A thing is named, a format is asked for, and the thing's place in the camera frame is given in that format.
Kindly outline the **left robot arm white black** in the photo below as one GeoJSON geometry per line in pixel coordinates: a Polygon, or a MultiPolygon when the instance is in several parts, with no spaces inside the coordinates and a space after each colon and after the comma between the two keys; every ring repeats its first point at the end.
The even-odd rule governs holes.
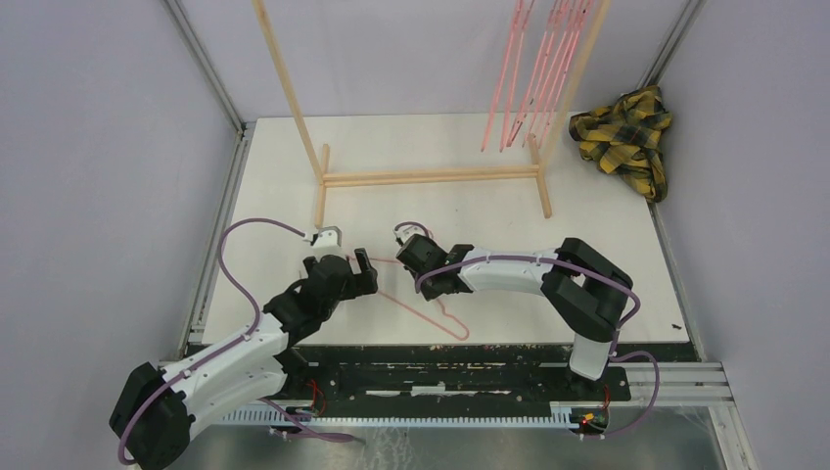
{"type": "Polygon", "coordinates": [[[364,249],[304,260],[305,278],[264,305],[254,323],[193,356],[134,368],[109,419],[122,463],[164,469],[208,426],[229,412],[277,393],[300,396],[308,376],[294,346],[316,333],[339,303],[378,291],[364,249]]]}

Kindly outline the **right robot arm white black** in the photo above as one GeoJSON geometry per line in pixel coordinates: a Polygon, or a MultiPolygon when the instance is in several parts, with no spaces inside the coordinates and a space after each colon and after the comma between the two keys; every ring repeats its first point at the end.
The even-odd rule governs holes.
{"type": "Polygon", "coordinates": [[[574,333],[565,374],[568,392],[589,400],[604,388],[620,331],[641,301],[630,276],[586,242],[569,237],[558,248],[524,254],[464,244],[446,251],[420,233],[395,240],[396,259],[428,301],[483,291],[545,299],[574,333]]]}

